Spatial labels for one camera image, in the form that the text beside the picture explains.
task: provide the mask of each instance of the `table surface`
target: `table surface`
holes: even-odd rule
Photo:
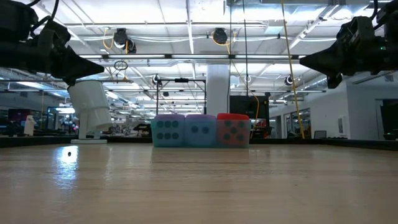
[[[333,146],[0,149],[2,223],[397,223],[398,153]]]

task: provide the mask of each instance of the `blue die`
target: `blue die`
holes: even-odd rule
[[[184,122],[184,115],[158,114],[150,124],[154,146],[182,147]]]
[[[188,115],[185,118],[185,145],[213,147],[216,144],[216,120],[212,115]]]

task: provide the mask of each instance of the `dark dot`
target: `dark dot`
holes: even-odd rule
[[[192,126],[191,132],[192,133],[197,133],[199,131],[199,128],[197,126]]]
[[[173,139],[178,139],[178,137],[180,137],[180,135],[178,133],[173,133]]]
[[[224,122],[224,125],[225,125],[226,127],[231,127],[232,122],[231,122],[231,121],[225,121],[225,122]]]
[[[201,131],[203,132],[203,134],[208,134],[209,133],[209,128],[208,127],[203,127],[201,129]]]
[[[163,121],[158,121],[156,125],[158,128],[163,128]]]
[[[240,134],[236,137],[239,141],[244,141],[244,136],[243,134]]]
[[[231,133],[232,134],[236,134],[238,132],[238,130],[235,128],[235,127],[232,127],[231,128]]]
[[[170,133],[164,134],[164,138],[165,139],[170,139],[171,137],[172,137],[172,135]]]
[[[178,121],[173,121],[172,126],[173,126],[173,128],[178,127]]]

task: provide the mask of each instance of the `white ceiling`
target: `white ceiling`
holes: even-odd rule
[[[52,12],[55,0],[42,0],[42,4],[48,11]],[[233,42],[232,54],[245,54],[245,31],[243,27],[243,9],[241,1],[236,1],[237,5],[232,13],[232,31],[236,34],[238,41]],[[277,34],[284,37],[283,30],[283,16],[280,10],[280,4],[253,4],[255,1],[247,0],[246,5],[246,20],[247,20],[247,52],[248,54],[282,54],[286,49],[285,39],[276,39]],[[327,7],[327,0],[298,0],[285,1],[287,3],[294,2],[295,4],[287,4],[287,35],[290,39],[294,39],[296,35],[303,32],[313,20],[315,20],[320,13]],[[308,35],[305,41],[300,41],[291,49],[292,54],[305,55],[323,50],[333,43],[333,38],[340,29],[340,25],[350,21],[352,16],[363,15],[370,16],[372,10],[365,9],[369,5],[367,0],[347,0],[348,6],[342,7],[340,11],[332,16],[326,17],[325,21],[319,23]],[[102,40],[90,40],[90,38],[102,38],[106,27],[107,34],[112,34],[117,27],[123,27],[118,24],[125,24],[127,32],[130,36],[143,37],[146,41],[134,40],[137,45],[138,54],[190,54],[190,41],[188,40],[188,26],[187,10],[185,0],[61,0],[57,11],[56,19],[63,24],[66,24],[69,30],[79,38],[86,41],[83,45],[76,38],[69,41],[70,45],[78,54],[105,54],[105,49]],[[223,27],[229,35],[229,24],[225,25],[211,25],[204,23],[220,23],[230,22],[229,8],[225,14],[223,13],[223,0],[189,0],[189,12],[192,25],[193,49],[195,54],[228,54],[226,47],[219,46],[213,43],[212,39],[206,38],[207,33],[211,33],[215,27]],[[34,6],[39,18],[47,16],[40,6]],[[163,37],[170,39],[184,38],[186,40],[181,42],[148,42],[150,38]],[[266,37],[275,37],[275,39],[261,40]],[[113,47],[112,50],[107,50],[111,54],[123,54],[119,49]],[[136,63],[139,60],[127,61],[128,63]],[[197,78],[205,79],[206,65],[210,62],[197,62],[195,71]],[[236,66],[243,75],[246,75],[246,64],[237,62]],[[126,76],[132,80],[137,86],[143,88],[150,88],[146,83],[151,83],[151,78],[155,74],[162,77],[178,78],[178,77],[192,77],[193,68],[191,63],[178,63],[171,67],[147,67],[145,65],[136,66],[136,69],[146,77],[143,80],[136,72],[131,69],[126,70]],[[299,64],[293,64],[293,71],[295,77],[300,77],[298,85],[305,85],[320,74],[303,67]],[[231,71],[232,75],[238,75],[235,69]],[[274,62],[273,64],[255,63],[249,61],[248,74],[252,77],[252,83],[249,83],[250,88],[255,89],[289,89],[285,86],[283,78],[290,74],[289,64]],[[90,79],[105,80],[109,78],[109,73],[98,74],[90,77]],[[127,89],[131,84],[119,83],[117,85],[112,83],[105,83],[106,88],[112,89]],[[171,84],[170,88],[185,88],[181,84]],[[121,97],[131,100],[132,97],[147,97],[142,93],[118,93]],[[170,94],[169,98],[178,97],[176,94]]]

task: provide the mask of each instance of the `white pillar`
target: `white pillar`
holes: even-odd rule
[[[229,111],[229,65],[208,65],[207,114],[217,116]]]

